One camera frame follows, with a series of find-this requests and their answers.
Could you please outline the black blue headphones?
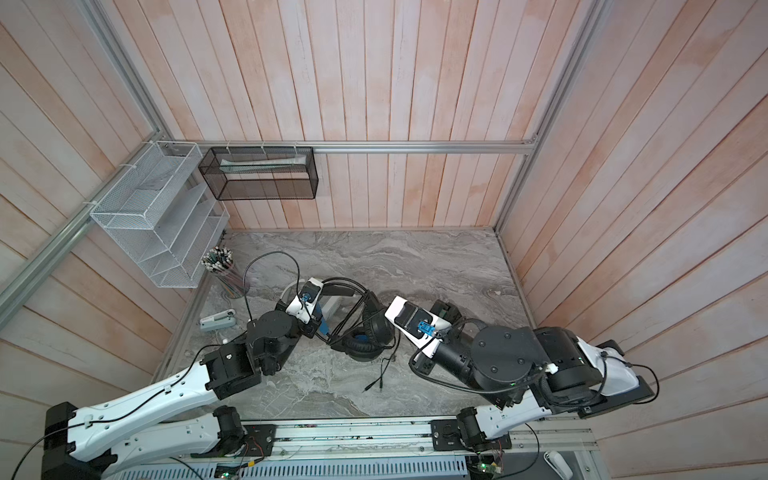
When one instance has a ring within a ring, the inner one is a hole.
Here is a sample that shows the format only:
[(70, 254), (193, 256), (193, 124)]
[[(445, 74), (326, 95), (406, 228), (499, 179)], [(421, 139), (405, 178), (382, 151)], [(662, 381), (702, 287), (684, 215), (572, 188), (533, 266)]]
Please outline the black blue headphones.
[(367, 362), (398, 346), (395, 329), (385, 317), (386, 308), (372, 290), (346, 277), (331, 277), (323, 283), (351, 287), (355, 291), (353, 296), (359, 296), (346, 316), (323, 339), (332, 350), (355, 361)]

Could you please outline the white headphones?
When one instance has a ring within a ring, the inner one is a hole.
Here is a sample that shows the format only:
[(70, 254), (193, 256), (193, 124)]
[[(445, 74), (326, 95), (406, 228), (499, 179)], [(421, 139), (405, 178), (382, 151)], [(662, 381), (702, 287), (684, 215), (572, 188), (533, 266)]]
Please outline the white headphones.
[[(307, 281), (299, 284), (299, 290)], [(338, 285), (326, 286), (324, 284), (318, 306), (322, 308), (325, 319), (336, 312), (341, 305), (343, 297), (352, 297), (354, 294), (355, 291), (351, 287)]]

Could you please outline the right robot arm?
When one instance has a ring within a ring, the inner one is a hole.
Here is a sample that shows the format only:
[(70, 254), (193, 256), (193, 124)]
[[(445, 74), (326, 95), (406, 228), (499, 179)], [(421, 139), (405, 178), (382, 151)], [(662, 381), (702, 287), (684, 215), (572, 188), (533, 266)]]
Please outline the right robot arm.
[(594, 346), (560, 327), (491, 325), (443, 302), (425, 310), (398, 298), (386, 317), (415, 346), (416, 376), (486, 401), (432, 422), (438, 451), (506, 447), (509, 431), (530, 421), (590, 418), (658, 396), (614, 341)]

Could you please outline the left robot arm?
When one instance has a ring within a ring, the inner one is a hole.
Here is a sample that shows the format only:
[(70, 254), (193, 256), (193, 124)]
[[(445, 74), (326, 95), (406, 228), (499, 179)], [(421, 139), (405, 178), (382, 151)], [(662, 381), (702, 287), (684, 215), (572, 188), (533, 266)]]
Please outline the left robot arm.
[(44, 434), (32, 445), (42, 450), (42, 478), (100, 479), (144, 458), (238, 452), (245, 430), (235, 409), (219, 407), (191, 427), (177, 415), (279, 372), (299, 340), (316, 333), (321, 291), (317, 283), (297, 288), (286, 306), (249, 320), (245, 332), (226, 344), (201, 347), (186, 369), (154, 384), (89, 407), (63, 402), (50, 408)]

